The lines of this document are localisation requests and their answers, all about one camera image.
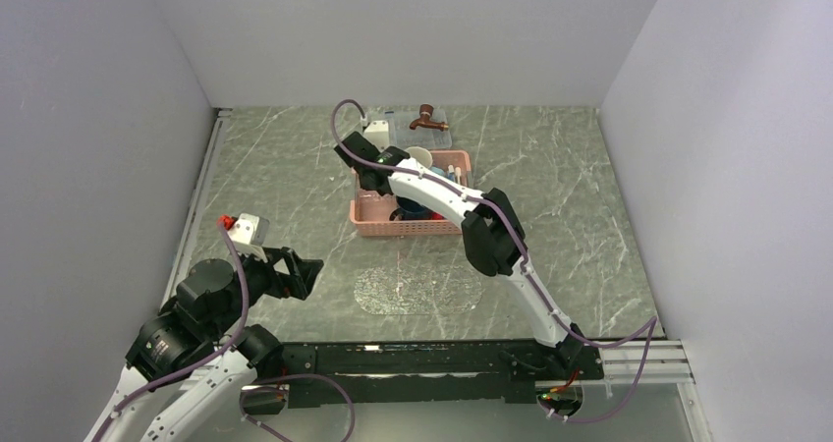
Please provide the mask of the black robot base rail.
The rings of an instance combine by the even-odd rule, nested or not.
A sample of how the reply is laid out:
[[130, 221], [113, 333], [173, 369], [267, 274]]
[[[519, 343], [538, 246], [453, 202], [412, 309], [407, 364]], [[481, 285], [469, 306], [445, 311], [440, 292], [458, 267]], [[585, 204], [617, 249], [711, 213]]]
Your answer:
[[287, 343], [279, 375], [243, 398], [254, 415], [354, 404], [498, 400], [532, 404], [603, 379], [600, 352], [548, 350], [533, 339]]

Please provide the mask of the dark blue mug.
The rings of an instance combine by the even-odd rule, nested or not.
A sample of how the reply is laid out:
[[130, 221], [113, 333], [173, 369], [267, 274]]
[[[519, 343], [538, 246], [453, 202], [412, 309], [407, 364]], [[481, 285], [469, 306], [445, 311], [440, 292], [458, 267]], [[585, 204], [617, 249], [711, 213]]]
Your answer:
[[390, 213], [390, 221], [430, 220], [433, 211], [403, 196], [396, 196], [396, 208]]

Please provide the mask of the clear textured acrylic tray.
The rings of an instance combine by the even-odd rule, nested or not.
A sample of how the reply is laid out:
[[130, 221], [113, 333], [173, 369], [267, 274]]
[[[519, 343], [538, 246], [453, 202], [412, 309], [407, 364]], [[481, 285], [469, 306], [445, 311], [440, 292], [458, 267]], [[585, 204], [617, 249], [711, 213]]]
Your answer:
[[376, 207], [378, 205], [395, 205], [396, 198], [393, 195], [382, 195], [380, 193], [358, 190], [355, 201], [360, 207]]

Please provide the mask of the light blue white mug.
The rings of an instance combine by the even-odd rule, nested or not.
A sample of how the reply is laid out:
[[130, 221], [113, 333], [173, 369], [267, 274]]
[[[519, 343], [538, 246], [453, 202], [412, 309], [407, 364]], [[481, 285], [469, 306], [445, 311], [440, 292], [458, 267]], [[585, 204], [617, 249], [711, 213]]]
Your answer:
[[406, 152], [421, 166], [425, 168], [433, 166], [433, 156], [427, 149], [419, 146], [411, 146], [406, 148]]

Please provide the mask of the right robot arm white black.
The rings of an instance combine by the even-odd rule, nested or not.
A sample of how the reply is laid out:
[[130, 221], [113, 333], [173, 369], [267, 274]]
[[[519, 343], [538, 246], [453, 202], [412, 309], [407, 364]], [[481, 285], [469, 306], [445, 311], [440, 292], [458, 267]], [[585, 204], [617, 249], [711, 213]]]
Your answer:
[[534, 340], [543, 348], [547, 374], [564, 378], [580, 362], [584, 344], [571, 319], [539, 283], [524, 240], [524, 231], [507, 196], [456, 184], [412, 159], [404, 150], [378, 150], [360, 133], [337, 140], [335, 151], [359, 176], [366, 191], [406, 198], [457, 227], [466, 258], [479, 273], [497, 277], [525, 313]]

